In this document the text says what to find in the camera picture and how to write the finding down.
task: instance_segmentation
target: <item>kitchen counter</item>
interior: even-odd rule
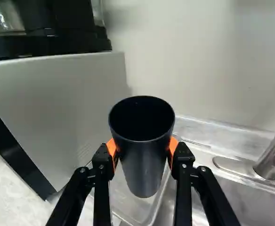
[[[0,226],[44,226],[60,193],[43,201],[0,156]],[[114,226],[120,220],[113,217]],[[93,199],[87,197],[78,226],[93,224]]]

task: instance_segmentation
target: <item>black cup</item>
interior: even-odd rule
[[[174,121],[172,107],[157,97],[129,97],[110,111],[110,130],[135,196],[148,198],[159,189]]]

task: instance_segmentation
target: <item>sink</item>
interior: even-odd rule
[[[201,165],[214,155],[201,151],[201,148],[190,148],[196,160],[202,156]],[[222,190],[228,198],[241,225],[244,226],[275,226],[275,194],[256,189],[246,184],[230,179],[227,173],[207,163],[216,176]],[[171,226],[176,197],[176,181],[168,181],[161,207],[154,222],[154,226]],[[192,213],[193,226],[209,226],[204,214],[201,201],[196,191],[192,188]]]
[[[275,226],[275,193],[218,169],[212,161],[216,156],[255,161],[267,148],[273,133],[184,117],[177,117],[174,131],[195,155],[194,166],[204,165],[212,170],[242,226]],[[154,226],[173,225],[175,197],[176,181],[170,177]],[[209,226],[200,198],[193,188],[192,207],[193,226]]]

